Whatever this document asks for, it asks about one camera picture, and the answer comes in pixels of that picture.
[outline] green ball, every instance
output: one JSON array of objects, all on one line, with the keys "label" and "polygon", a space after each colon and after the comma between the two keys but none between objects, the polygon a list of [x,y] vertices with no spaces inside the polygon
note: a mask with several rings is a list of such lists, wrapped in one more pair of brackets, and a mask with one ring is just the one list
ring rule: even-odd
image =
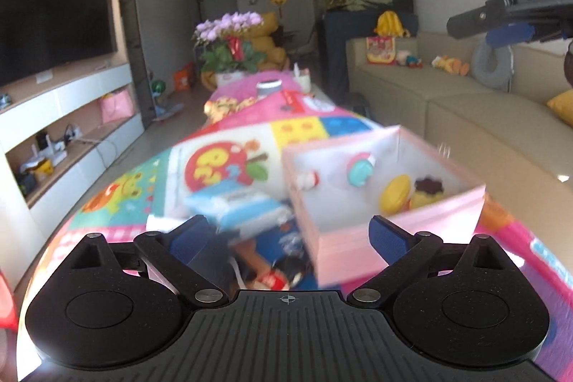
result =
[{"label": "green ball", "polygon": [[153,91],[155,94],[163,94],[166,88],[167,85],[165,85],[163,80],[155,80],[151,82],[151,91]]}]

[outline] television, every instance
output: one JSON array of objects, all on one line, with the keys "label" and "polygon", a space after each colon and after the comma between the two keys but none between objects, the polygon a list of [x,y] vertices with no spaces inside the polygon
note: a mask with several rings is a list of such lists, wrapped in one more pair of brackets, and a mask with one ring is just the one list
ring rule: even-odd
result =
[{"label": "television", "polygon": [[111,0],[0,0],[0,86],[115,50]]}]

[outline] flower pot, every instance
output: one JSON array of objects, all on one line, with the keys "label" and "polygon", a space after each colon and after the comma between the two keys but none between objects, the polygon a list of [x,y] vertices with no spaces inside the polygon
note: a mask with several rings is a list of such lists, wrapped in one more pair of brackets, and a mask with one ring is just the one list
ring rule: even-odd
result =
[{"label": "flower pot", "polygon": [[218,73],[217,74],[217,88],[220,88],[221,86],[225,86],[226,84],[229,84],[229,83],[239,81],[240,79],[244,78],[245,75],[246,75],[246,73],[241,72],[241,71]]}]

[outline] pink flowers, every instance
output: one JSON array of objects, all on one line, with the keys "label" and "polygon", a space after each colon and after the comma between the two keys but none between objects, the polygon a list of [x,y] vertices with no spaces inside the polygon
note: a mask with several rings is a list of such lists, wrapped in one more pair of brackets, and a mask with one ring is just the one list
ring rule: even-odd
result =
[{"label": "pink flowers", "polygon": [[217,39],[237,37],[250,27],[261,23],[263,23],[263,18],[256,12],[225,14],[221,19],[197,25],[195,37],[198,43],[213,43]]}]

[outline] storage box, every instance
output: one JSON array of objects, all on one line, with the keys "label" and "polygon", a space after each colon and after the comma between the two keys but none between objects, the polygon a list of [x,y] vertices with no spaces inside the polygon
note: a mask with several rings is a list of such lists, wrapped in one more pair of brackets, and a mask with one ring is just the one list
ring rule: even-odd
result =
[{"label": "storage box", "polygon": [[[367,152],[376,158],[363,188],[346,181],[347,164]],[[483,207],[485,185],[403,127],[388,127],[283,150],[283,170],[300,230],[321,287],[374,275],[387,264],[370,246],[369,222],[396,176],[441,179],[445,198],[389,219],[410,233],[426,230],[446,243],[468,243]],[[318,186],[300,191],[297,174],[316,171]]]}]

